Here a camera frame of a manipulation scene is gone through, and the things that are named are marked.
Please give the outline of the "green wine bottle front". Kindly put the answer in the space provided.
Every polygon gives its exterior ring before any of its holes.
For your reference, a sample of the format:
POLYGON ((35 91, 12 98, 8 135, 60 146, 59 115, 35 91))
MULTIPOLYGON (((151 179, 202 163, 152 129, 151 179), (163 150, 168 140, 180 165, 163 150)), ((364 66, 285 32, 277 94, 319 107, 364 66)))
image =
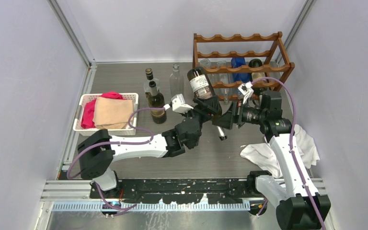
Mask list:
POLYGON ((203 67, 195 67, 189 70, 187 78, 194 93, 194 98, 208 99, 216 95, 206 70, 203 67))

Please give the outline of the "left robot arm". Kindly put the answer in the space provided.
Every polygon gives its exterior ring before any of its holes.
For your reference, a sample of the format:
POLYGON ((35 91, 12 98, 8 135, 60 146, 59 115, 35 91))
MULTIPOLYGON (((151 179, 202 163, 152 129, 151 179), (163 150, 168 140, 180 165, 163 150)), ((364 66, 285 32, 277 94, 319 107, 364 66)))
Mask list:
POLYGON ((121 186, 116 172, 110 169, 112 162, 142 157, 172 158, 195 148, 202 135, 202 125, 215 115, 219 116, 221 106, 217 96, 194 98, 193 101, 195 106, 190 106, 179 94, 169 104, 162 103, 155 108, 158 112, 172 108, 184 116, 182 122, 161 134, 149 131, 148 137, 124 138, 111 136, 105 129, 95 132, 79 145, 76 160, 80 164, 80 172, 77 175, 94 181, 105 195, 114 198, 119 195, 121 186))

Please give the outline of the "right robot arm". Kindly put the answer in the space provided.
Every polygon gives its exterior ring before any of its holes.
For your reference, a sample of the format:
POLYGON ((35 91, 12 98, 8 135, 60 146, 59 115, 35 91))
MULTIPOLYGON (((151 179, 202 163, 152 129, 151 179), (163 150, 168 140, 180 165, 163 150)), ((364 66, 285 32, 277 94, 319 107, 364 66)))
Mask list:
POLYGON ((292 122, 282 117, 280 92, 265 91, 260 105, 250 107, 242 101, 213 121, 213 125, 232 129, 245 123, 259 125, 260 131, 274 152, 283 175, 281 186, 268 172, 251 173, 247 191, 251 196, 261 194, 276 209, 276 219, 282 230, 324 229, 331 207, 327 195, 321 195, 309 177, 294 137, 292 122))

